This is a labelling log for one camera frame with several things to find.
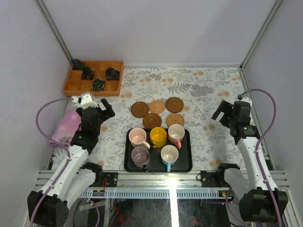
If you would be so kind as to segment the brown wooden coaster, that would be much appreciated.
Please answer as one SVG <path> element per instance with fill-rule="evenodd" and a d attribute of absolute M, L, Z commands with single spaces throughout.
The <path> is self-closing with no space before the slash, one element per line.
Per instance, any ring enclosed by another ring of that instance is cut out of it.
<path fill-rule="evenodd" d="M 179 113 L 184 108 L 183 101 L 178 97 L 170 97 L 165 103 L 166 109 L 171 113 Z"/>
<path fill-rule="evenodd" d="M 143 118 L 143 125 L 147 129 L 160 127 L 162 125 L 162 119 L 158 114 L 149 113 Z"/>
<path fill-rule="evenodd" d="M 131 114 L 136 118 L 143 118 L 149 113 L 149 106 L 145 102 L 136 102 L 131 106 Z"/>

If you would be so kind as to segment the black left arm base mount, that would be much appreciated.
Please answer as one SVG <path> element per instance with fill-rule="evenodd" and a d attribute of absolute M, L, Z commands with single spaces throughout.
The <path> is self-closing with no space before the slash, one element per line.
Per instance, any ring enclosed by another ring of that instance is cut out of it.
<path fill-rule="evenodd" d="M 118 173 L 117 172 L 103 172 L 97 174 L 93 183 L 94 187 L 117 187 Z"/>

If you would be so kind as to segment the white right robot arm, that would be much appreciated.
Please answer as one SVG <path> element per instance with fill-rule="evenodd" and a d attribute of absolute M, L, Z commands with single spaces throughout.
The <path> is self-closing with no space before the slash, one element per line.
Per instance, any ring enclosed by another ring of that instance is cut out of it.
<path fill-rule="evenodd" d="M 240 150 L 248 178 L 237 164 L 221 163 L 216 174 L 220 186 L 230 186 L 239 199 L 240 216 L 244 222 L 280 223 L 288 203 L 286 192 L 279 190 L 267 167 L 256 126 L 251 125 L 252 101 L 244 98 L 233 104 L 223 100 L 212 116 L 230 130 Z"/>

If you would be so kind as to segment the blue mug cream inside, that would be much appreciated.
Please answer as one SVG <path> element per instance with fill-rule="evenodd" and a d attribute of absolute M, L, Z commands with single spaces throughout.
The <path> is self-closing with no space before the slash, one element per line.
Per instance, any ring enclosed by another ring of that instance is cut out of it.
<path fill-rule="evenodd" d="M 166 171 L 170 172 L 171 167 L 176 163 L 178 159 L 178 149 L 172 145 L 166 145 L 162 148 L 160 152 L 161 160 L 166 166 Z"/>

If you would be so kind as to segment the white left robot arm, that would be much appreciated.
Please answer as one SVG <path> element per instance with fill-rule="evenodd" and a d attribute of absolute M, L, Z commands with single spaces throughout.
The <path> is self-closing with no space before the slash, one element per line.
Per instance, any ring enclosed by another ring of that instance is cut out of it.
<path fill-rule="evenodd" d="M 63 161 L 40 191 L 32 191 L 27 198 L 30 226 L 63 227 L 70 209 L 79 196 L 90 186 L 103 183 L 102 166 L 87 159 L 98 143 L 101 125 L 115 116 L 106 99 L 101 109 L 91 93 L 71 97 L 79 107 L 67 111 L 49 142 L 66 152 Z"/>

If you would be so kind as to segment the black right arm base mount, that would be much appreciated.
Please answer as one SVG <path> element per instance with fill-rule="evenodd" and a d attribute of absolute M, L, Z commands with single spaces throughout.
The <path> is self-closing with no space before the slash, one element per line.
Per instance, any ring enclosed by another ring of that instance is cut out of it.
<path fill-rule="evenodd" d="M 205 188 L 225 188 L 229 187 L 224 179 L 224 169 L 220 166 L 217 167 L 215 172 L 200 171 L 196 176 L 196 180 L 199 181 L 202 187 Z"/>

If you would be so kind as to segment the pink mug cream inside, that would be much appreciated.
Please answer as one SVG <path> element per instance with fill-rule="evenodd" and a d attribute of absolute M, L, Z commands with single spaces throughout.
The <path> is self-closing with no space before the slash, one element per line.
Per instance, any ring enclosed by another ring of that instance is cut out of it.
<path fill-rule="evenodd" d="M 185 129 L 179 124 L 173 124 L 168 129 L 169 141 L 178 149 L 182 147 L 181 142 L 185 136 Z"/>

